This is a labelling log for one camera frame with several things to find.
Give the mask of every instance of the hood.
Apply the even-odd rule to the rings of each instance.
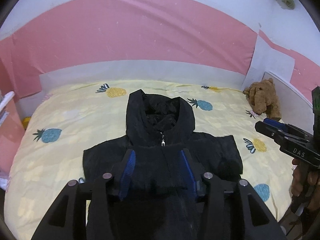
[[[145,94],[129,95],[126,134],[134,146],[161,146],[186,142],[195,129],[191,105],[184,99]]]

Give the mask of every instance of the finger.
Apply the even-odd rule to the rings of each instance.
[[[292,195],[299,196],[302,190],[303,190],[303,185],[299,181],[297,181],[295,178],[293,178],[292,184],[291,184]]]
[[[293,165],[299,165],[300,161],[298,159],[293,159],[291,163]]]
[[[300,180],[301,180],[301,173],[300,173],[300,168],[299,168],[299,166],[294,169],[292,176],[293,176],[293,178],[294,178],[297,182],[300,182]]]
[[[310,204],[308,205],[308,209],[310,211],[315,211],[318,208],[320,208],[320,187],[319,186],[316,187],[312,195]]]
[[[319,173],[317,171],[309,172],[308,183],[314,186],[318,182]]]

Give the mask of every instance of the bed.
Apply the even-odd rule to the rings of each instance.
[[[99,91],[105,83],[112,89]],[[283,216],[291,202],[292,158],[255,131],[255,123],[266,116],[253,113],[241,91],[161,81],[101,81],[53,89],[34,112],[5,195],[5,221],[16,238],[30,240],[65,184],[84,177],[83,150],[125,134],[128,97],[138,89],[181,97],[191,105],[198,102],[193,106],[195,131],[232,134],[244,164],[242,177],[277,220]],[[210,104],[212,108],[203,107]]]

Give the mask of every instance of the metal screw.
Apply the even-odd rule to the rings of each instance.
[[[109,173],[109,172],[107,172],[107,173],[103,174],[102,177],[103,177],[104,179],[111,179],[112,174]]]
[[[203,176],[206,178],[206,179],[211,179],[213,177],[213,174],[211,172],[205,172],[203,174]]]
[[[75,184],[77,184],[77,181],[75,179],[72,179],[68,182],[68,186],[70,187],[74,186]]]
[[[246,181],[245,179],[241,179],[241,180],[239,180],[239,184],[241,185],[241,186],[247,186],[248,185],[248,181]]]

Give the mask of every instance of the blue gripper pad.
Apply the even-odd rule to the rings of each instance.
[[[196,180],[186,158],[184,151],[180,151],[180,172],[187,186],[188,192],[196,197]]]
[[[134,150],[131,151],[127,164],[124,168],[124,172],[122,173],[120,179],[120,189],[119,189],[119,198],[122,201],[128,194],[131,176],[133,174],[134,168],[136,165],[136,153]]]
[[[285,125],[285,123],[280,123],[280,122],[277,122],[277,121],[272,120],[272,119],[269,119],[269,118],[265,118],[265,119],[263,120],[263,122],[264,122],[265,124],[268,124],[268,125],[271,125],[271,126],[277,128],[277,129],[280,129],[280,130],[282,130],[282,131],[284,131],[284,132],[288,132],[288,128],[287,128],[287,126]]]

